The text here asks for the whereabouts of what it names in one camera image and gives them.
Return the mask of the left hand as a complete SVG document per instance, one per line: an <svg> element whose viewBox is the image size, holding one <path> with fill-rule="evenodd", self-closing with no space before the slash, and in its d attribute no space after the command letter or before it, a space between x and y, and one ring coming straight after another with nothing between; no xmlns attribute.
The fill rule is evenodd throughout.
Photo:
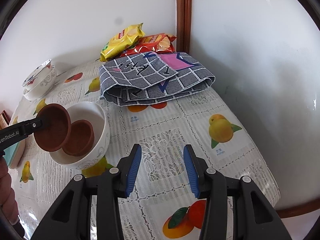
<svg viewBox="0 0 320 240"><path fill-rule="evenodd" d="M11 176L3 157L0 162L0 205L6 219L11 225L15 225L18 222L18 207L15 192L11 187Z"/></svg>

